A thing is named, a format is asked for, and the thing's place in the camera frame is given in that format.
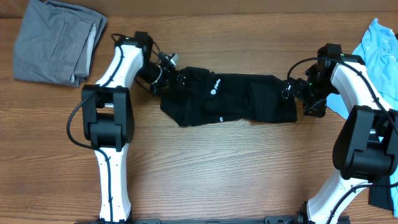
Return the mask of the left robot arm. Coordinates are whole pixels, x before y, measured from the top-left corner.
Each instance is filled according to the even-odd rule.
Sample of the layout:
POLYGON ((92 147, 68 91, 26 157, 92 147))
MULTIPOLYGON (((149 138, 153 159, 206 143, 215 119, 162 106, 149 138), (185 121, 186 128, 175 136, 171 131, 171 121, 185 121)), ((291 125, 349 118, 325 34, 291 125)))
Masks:
POLYGON ((85 85, 77 106, 83 114, 83 130, 89 149, 98 161, 101 210, 97 223, 130 223, 131 203, 127 190, 127 152, 134 136, 130 88, 139 77, 149 92, 159 96, 168 88, 182 87, 184 77, 176 71, 178 55, 157 51, 147 32, 128 37, 113 34, 114 57, 106 73, 94 84, 85 85))

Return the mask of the black t-shirt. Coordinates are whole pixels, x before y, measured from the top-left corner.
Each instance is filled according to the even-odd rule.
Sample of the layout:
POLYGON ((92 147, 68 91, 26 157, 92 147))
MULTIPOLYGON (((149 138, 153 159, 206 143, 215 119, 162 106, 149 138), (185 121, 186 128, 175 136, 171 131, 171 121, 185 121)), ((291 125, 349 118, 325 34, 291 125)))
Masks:
POLYGON ((297 120, 293 96, 285 99, 285 82, 273 75, 222 74, 204 68, 180 71, 183 87, 161 97, 161 110, 179 126, 199 126, 239 119, 265 123, 297 120))

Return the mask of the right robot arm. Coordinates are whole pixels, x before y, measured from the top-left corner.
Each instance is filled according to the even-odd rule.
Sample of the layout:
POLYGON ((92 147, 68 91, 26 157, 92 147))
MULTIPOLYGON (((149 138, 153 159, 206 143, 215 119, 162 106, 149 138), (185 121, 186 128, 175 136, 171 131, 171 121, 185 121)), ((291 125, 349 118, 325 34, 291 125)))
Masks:
POLYGON ((333 146, 334 170, 316 196, 304 202, 290 223, 349 223, 345 208, 364 189, 397 169, 397 111, 377 92, 359 55, 344 54, 338 44, 317 51, 306 80, 288 76, 285 100, 302 101, 307 116, 323 117, 326 98, 343 99, 349 116, 333 146))

